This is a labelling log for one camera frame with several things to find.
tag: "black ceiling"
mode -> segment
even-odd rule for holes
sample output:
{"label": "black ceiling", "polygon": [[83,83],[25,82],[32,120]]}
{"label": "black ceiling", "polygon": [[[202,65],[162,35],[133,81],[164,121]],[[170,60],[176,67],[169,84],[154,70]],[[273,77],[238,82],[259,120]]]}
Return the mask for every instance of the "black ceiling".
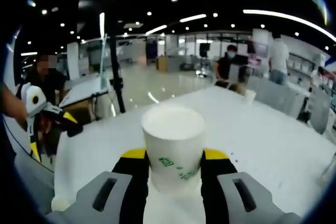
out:
{"label": "black ceiling", "polygon": [[[107,13],[106,19],[123,21],[116,24],[116,34],[145,33],[165,24],[169,26],[163,30],[166,34],[172,29],[177,34],[186,33],[186,26],[190,28],[188,32],[192,33],[205,30],[230,30],[232,23],[236,25],[234,28],[236,30],[252,30],[260,28],[260,24],[265,24],[266,29],[279,29],[289,36],[293,36],[297,31],[300,33],[299,39],[321,49],[329,46],[329,54],[336,52],[331,39],[306,25],[282,18],[243,14],[243,9],[281,12],[306,19],[336,34],[333,20],[331,19],[326,26],[319,9],[312,0],[178,0],[176,3],[172,3],[171,0],[86,0],[87,3],[91,3],[86,8],[78,8],[80,0],[33,0],[36,7],[28,6],[25,4],[26,1],[7,0],[11,8],[2,20],[5,25],[6,19],[13,18],[22,23],[15,47],[20,53],[38,51],[41,48],[60,52],[61,46],[66,48],[66,44],[76,41],[77,36],[81,39],[99,37],[99,13],[107,10],[107,7],[110,13]],[[334,14],[335,0],[325,0],[325,2],[330,13]],[[51,11],[54,7],[58,7],[57,12]],[[46,15],[41,13],[43,9],[48,11]],[[152,12],[152,16],[147,16],[148,11]],[[217,18],[212,16],[214,12],[218,13]],[[204,19],[179,23],[181,18],[203,13],[207,14]],[[132,32],[123,28],[125,23],[136,21],[144,25],[133,29]],[[60,23],[65,23],[65,27],[61,27]],[[78,23],[85,24],[79,32],[77,32]]]}

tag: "white table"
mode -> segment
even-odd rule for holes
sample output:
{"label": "white table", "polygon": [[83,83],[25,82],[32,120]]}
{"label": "white table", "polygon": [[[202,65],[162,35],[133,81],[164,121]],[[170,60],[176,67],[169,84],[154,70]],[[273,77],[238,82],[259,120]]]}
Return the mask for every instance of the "white table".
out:
{"label": "white table", "polygon": [[[319,198],[319,177],[336,146],[313,129],[259,102],[248,105],[244,97],[219,87],[165,102],[203,114],[206,147],[225,152],[239,172],[249,173],[271,191],[284,212],[303,216]],[[55,197],[72,204],[77,191],[101,172],[112,171],[122,153],[144,146],[140,119],[149,107],[85,125],[72,138],[62,133]]]}
{"label": "white table", "polygon": [[67,93],[67,95],[63,98],[63,100],[60,102],[59,107],[65,108],[74,103],[87,100],[91,97],[97,97],[108,92],[108,88],[100,88],[100,77],[97,76],[95,78],[86,80],[85,82],[73,86],[71,90]]}
{"label": "white table", "polygon": [[99,76],[98,73],[90,73],[86,76],[83,76],[81,78],[78,78],[78,79],[74,79],[74,80],[68,80],[65,82],[64,84],[64,89],[65,90],[70,90],[72,89],[74,86],[78,85],[78,84],[81,84],[83,82],[86,82],[88,80],[91,80],[91,79],[94,79],[96,78],[97,76]]}

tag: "black pole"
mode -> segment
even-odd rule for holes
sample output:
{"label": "black pole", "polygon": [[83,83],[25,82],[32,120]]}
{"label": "black pole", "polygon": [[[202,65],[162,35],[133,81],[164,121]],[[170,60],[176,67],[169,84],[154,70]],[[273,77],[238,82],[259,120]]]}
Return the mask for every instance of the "black pole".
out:
{"label": "black pole", "polygon": [[120,65],[117,59],[116,32],[115,32],[117,19],[115,18],[115,13],[113,13],[113,11],[105,12],[105,17],[108,18],[108,20],[106,19],[107,25],[105,25],[105,27],[106,27],[106,32],[108,36],[110,37],[109,44],[110,44],[111,65],[112,65],[112,72],[113,72],[112,85],[116,92],[115,94],[117,95],[120,113],[125,113],[126,112],[125,105],[122,99],[123,80],[119,76]]}

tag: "paper cup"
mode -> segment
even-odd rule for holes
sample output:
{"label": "paper cup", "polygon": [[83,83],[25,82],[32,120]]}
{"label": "paper cup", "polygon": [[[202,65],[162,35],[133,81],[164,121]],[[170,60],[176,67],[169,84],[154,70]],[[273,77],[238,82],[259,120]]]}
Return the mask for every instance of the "paper cup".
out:
{"label": "paper cup", "polygon": [[158,105],[142,117],[151,181],[161,193],[183,195],[200,181],[204,118],[177,104]]}
{"label": "paper cup", "polygon": [[245,99],[248,104],[252,104],[254,101],[254,98],[256,97],[256,92],[253,90],[245,90]]}

